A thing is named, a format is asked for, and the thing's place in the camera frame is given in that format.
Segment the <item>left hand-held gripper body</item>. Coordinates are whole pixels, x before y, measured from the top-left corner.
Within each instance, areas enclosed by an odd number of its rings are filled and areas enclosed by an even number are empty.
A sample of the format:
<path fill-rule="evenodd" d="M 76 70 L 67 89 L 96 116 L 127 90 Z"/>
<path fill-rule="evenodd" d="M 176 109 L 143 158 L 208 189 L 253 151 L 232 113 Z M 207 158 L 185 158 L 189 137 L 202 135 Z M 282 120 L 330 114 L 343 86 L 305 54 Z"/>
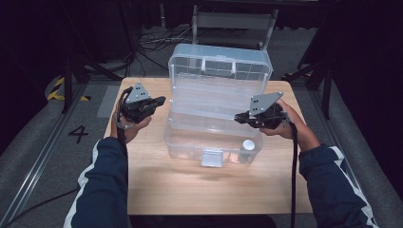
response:
<path fill-rule="evenodd" d="M 142 83 L 138 82 L 124 91 L 123 100 L 120 102 L 121 113 L 128 121 L 138 124 L 151 116 L 147 110 L 156 107 L 152 100 Z"/>

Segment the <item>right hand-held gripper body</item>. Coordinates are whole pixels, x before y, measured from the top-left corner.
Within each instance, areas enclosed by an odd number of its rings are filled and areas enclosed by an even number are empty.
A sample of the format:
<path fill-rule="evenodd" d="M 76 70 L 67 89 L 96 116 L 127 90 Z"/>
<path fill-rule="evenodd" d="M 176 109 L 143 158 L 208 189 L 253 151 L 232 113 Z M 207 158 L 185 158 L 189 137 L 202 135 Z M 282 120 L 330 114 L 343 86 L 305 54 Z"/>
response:
<path fill-rule="evenodd" d="M 248 123 L 255 128 L 276 129 L 287 118 L 278 104 L 282 92 L 255 95 L 251 98 Z"/>

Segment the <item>white medicine bottle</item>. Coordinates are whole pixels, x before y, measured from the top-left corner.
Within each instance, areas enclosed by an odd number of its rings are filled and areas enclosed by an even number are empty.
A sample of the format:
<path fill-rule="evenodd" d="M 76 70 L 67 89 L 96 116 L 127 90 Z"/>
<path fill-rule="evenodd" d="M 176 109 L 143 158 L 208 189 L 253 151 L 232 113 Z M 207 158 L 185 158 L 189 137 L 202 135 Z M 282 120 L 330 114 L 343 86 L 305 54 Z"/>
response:
<path fill-rule="evenodd" d="M 252 140 L 245 140 L 240 149 L 239 162 L 248 163 L 252 158 L 255 147 L 256 145 Z"/>

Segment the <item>clear plastic storage box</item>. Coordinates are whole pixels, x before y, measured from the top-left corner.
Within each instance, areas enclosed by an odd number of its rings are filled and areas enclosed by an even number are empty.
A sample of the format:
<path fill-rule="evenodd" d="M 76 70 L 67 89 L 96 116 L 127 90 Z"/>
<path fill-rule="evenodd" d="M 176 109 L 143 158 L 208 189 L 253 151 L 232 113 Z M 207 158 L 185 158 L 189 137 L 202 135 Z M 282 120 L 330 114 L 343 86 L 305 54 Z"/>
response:
<path fill-rule="evenodd" d="M 250 164 L 262 148 L 260 132 L 234 116 L 250 110 L 273 72 L 263 50 L 179 44 L 168 62 L 172 98 L 164 140 L 174 159 L 202 166 Z M 242 143 L 256 147 L 248 163 L 239 162 Z"/>

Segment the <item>person's left hand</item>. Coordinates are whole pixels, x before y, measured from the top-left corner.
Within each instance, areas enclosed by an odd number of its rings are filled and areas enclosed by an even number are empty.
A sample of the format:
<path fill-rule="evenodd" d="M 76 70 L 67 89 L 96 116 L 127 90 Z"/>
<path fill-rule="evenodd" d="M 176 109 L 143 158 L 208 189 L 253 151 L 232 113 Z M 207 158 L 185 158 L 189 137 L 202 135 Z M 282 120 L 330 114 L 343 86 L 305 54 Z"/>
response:
<path fill-rule="evenodd" d="M 131 123 L 125 117 L 121 117 L 117 111 L 114 111 L 111 117 L 111 129 L 110 129 L 110 137 L 118 138 L 118 131 L 120 128 L 116 125 L 117 118 L 120 118 L 120 124 L 127 125 L 127 128 L 122 129 L 125 134 L 125 142 L 130 143 L 140 132 L 141 129 L 147 127 L 152 118 L 150 116 L 144 118 L 139 123 Z"/>

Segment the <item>black metal stand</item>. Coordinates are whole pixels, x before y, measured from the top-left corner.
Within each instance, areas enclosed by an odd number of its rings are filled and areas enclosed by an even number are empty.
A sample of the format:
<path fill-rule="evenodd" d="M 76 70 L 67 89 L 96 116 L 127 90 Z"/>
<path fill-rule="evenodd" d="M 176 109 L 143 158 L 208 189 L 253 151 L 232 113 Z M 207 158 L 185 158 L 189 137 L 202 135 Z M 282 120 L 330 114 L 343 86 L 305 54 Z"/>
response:
<path fill-rule="evenodd" d="M 103 1 L 109 0 L 56 0 L 62 10 L 64 24 L 59 27 L 61 50 L 64 52 L 66 113 L 73 104 L 72 78 L 79 84 L 87 84 L 90 75 L 86 66 L 107 79 L 121 81 L 123 78 L 112 70 L 101 66 L 106 61 L 100 35 L 96 29 L 95 15 L 99 13 Z"/>
<path fill-rule="evenodd" d="M 285 73 L 282 77 L 282 81 L 292 82 L 298 78 L 309 75 L 305 87 L 308 90 L 317 90 L 320 85 L 323 85 L 321 110 L 324 117 L 330 119 L 330 96 L 332 88 L 333 70 L 332 63 L 326 60 L 319 60 L 306 67 L 299 68 L 295 73 Z"/>

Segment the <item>aluminium floor rail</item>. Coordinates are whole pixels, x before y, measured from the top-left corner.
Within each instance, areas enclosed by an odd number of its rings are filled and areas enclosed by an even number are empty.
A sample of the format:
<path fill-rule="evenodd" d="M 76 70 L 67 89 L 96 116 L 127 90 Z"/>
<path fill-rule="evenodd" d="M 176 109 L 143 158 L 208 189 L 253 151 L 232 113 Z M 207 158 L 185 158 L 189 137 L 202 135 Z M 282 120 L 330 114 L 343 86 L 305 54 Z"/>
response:
<path fill-rule="evenodd" d="M 53 155 L 62 132 L 87 85 L 73 89 L 72 102 L 66 112 L 63 101 L 49 101 L 11 143 L 6 157 L 0 160 L 0 228 L 16 221 Z"/>
<path fill-rule="evenodd" d="M 325 117 L 321 107 L 321 95 L 317 91 L 309 91 L 309 97 L 319 118 L 318 124 L 323 128 L 321 138 L 326 139 L 328 144 L 337 146 L 345 157 L 347 176 L 353 186 L 363 193 L 363 196 L 371 204 L 372 221 L 379 227 L 375 219 L 375 202 L 373 190 L 368 178 L 377 179 L 377 161 L 358 129 L 350 111 L 338 97 L 331 97 L 331 103 L 336 107 L 330 110 L 330 119 Z"/>

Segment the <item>grey metal desk frame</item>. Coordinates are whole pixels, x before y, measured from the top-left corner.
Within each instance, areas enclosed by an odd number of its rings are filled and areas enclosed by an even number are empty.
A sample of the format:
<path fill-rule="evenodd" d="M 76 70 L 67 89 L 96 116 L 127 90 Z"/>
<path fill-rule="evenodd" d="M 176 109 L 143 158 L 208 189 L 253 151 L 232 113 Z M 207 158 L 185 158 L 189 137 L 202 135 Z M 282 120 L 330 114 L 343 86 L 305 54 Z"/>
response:
<path fill-rule="evenodd" d="M 234 12 L 205 12 L 199 7 L 193 7 L 192 15 L 192 44 L 198 43 L 198 29 L 255 29 L 264 30 L 265 37 L 258 42 L 258 48 L 268 48 L 275 23 L 278 19 L 278 10 L 273 9 L 269 14 L 251 14 Z"/>

